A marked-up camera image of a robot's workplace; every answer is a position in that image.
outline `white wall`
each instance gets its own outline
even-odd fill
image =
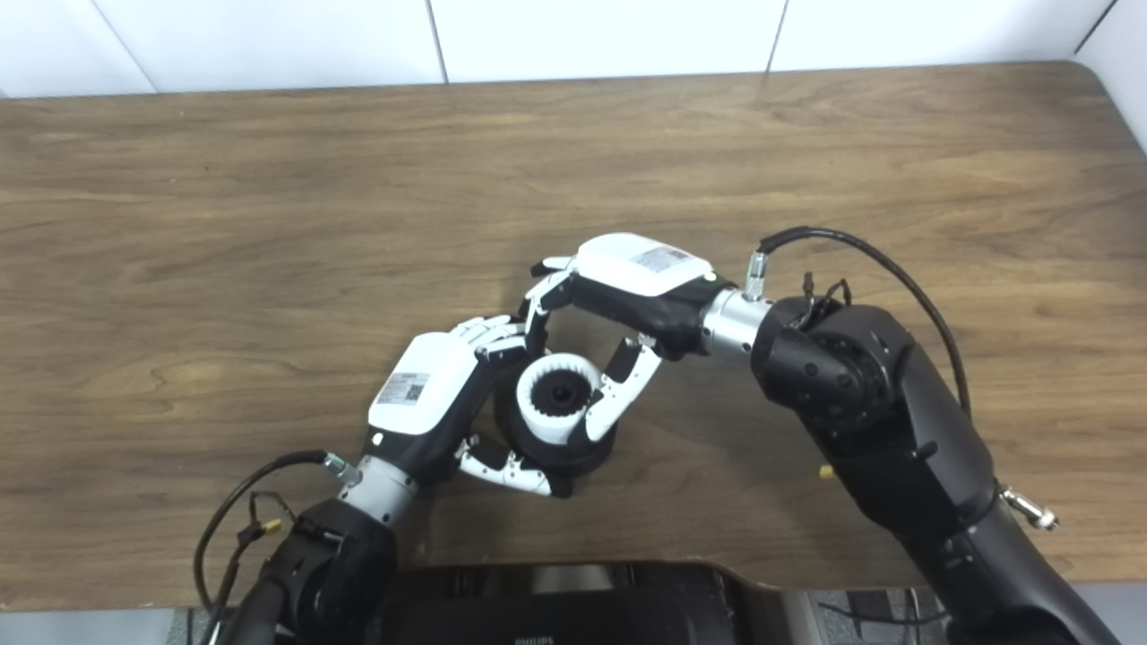
[[[151,92],[91,0],[0,0],[0,94]]]
[[[1062,61],[1109,0],[791,0],[774,70]]]
[[[0,0],[0,95],[759,71],[783,1]],[[773,69],[1066,60],[1107,2],[790,0]]]
[[[431,0],[450,80],[765,69],[785,0]]]
[[[1147,0],[1119,0],[1077,59],[1095,72],[1147,150]]]
[[[426,0],[93,1],[159,92],[443,79]]]

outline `silver metal connector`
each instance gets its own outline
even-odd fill
[[[768,267],[768,256],[760,251],[752,251],[749,256],[749,269],[744,272],[744,293],[741,297],[749,302],[757,302],[765,297],[765,269]]]
[[[1000,489],[1000,498],[1037,529],[1055,530],[1060,526],[1059,518],[1055,516],[1055,513],[1052,513],[1051,508],[1036,504],[1031,499],[1012,490],[1012,487],[1005,485]]]
[[[334,452],[327,453],[327,458],[322,460],[322,467],[330,471],[330,474],[338,477],[338,481],[349,488],[354,488],[362,481],[362,472]]]

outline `barcode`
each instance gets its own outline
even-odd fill
[[[414,405],[422,396],[430,374],[423,372],[396,372],[387,379],[387,384],[382,386],[379,397],[374,399],[376,404],[390,405]]]
[[[643,266],[654,273],[661,273],[689,259],[693,259],[693,256],[681,249],[661,246],[631,257],[630,262]]]

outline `wooden table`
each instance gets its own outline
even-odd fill
[[[1052,63],[0,102],[0,609],[194,604],[192,547],[235,482],[354,456],[409,339],[515,309],[543,256],[629,230],[735,277],[803,223],[869,239],[944,310],[1000,477],[1063,518],[1036,536],[1055,567],[1147,578],[1147,163],[1095,78]],[[867,259],[774,259],[773,295],[848,275],[946,368]],[[599,363],[622,333],[554,327]],[[455,479],[401,559],[916,581],[819,464],[747,372],[688,358],[572,499]]]

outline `black cable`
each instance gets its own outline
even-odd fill
[[[843,231],[836,231],[833,228],[824,228],[820,226],[795,226],[781,231],[780,233],[774,233],[760,240],[760,247],[757,249],[759,252],[770,255],[777,249],[795,242],[797,240],[805,240],[810,238],[826,238],[829,240],[835,240],[837,242],[848,244],[872,259],[876,261],[889,273],[896,277],[897,280],[904,285],[910,293],[923,308],[924,313],[931,319],[933,325],[936,326],[936,331],[939,332],[941,340],[944,341],[944,348],[947,349],[947,358],[952,363],[952,374],[955,378],[955,390],[960,398],[960,407],[963,409],[963,413],[972,418],[972,395],[968,393],[968,378],[963,372],[963,360],[960,358],[960,348],[955,344],[955,337],[952,335],[952,329],[949,328],[947,322],[944,321],[944,317],[941,316],[939,310],[933,304],[928,294],[924,293],[920,285],[908,275],[908,272],[902,269],[898,264],[892,262],[892,258],[884,255],[880,249],[865,242],[856,235],[844,233]]]
[[[834,614],[840,614],[846,619],[852,619],[857,621],[874,622],[880,624],[899,624],[904,627],[916,627],[923,624],[931,624],[938,620],[944,620],[947,617],[947,612],[939,612],[930,616],[923,616],[919,619],[883,619],[876,616],[866,616],[865,614],[858,614],[856,612],[850,612],[848,609],[842,609],[835,605],[829,605],[828,603],[817,603],[822,608],[833,612]]]
[[[287,519],[289,519],[291,523],[295,523],[295,511],[291,511],[282,495],[279,495],[273,490],[252,490],[247,500],[247,513],[250,515],[252,524],[259,523],[258,506],[255,504],[255,500],[259,497],[270,497],[271,499],[274,499],[279,508],[287,514]]]
[[[224,611],[227,609],[227,599],[231,597],[231,590],[235,586],[235,577],[239,575],[239,558],[252,542],[255,541],[240,541],[239,546],[235,547],[235,552],[231,554],[231,560],[227,561],[227,570],[224,573],[223,582],[219,583],[218,597],[216,598],[214,606],[211,607],[208,625],[203,630],[203,636],[200,637],[200,645],[209,645],[211,643],[211,636],[219,625]]]
[[[203,608],[210,611],[213,606],[211,596],[208,593],[206,578],[203,575],[203,557],[208,550],[208,543],[211,542],[211,537],[214,535],[216,529],[219,528],[220,522],[231,511],[231,507],[235,505],[243,497],[256,482],[263,477],[270,475],[271,473],[286,468],[287,466],[295,466],[297,464],[322,464],[323,459],[327,458],[327,452],[323,450],[303,450],[299,452],[291,452],[276,458],[274,461],[265,464],[258,471],[255,471],[245,480],[240,482],[235,487],[235,490],[231,491],[231,495],[223,500],[219,508],[216,510],[214,515],[211,515],[211,520],[208,522],[206,528],[203,529],[203,535],[200,536],[198,544],[195,545],[195,554],[192,557],[192,574],[195,577],[195,591],[200,595],[200,603],[203,604]]]

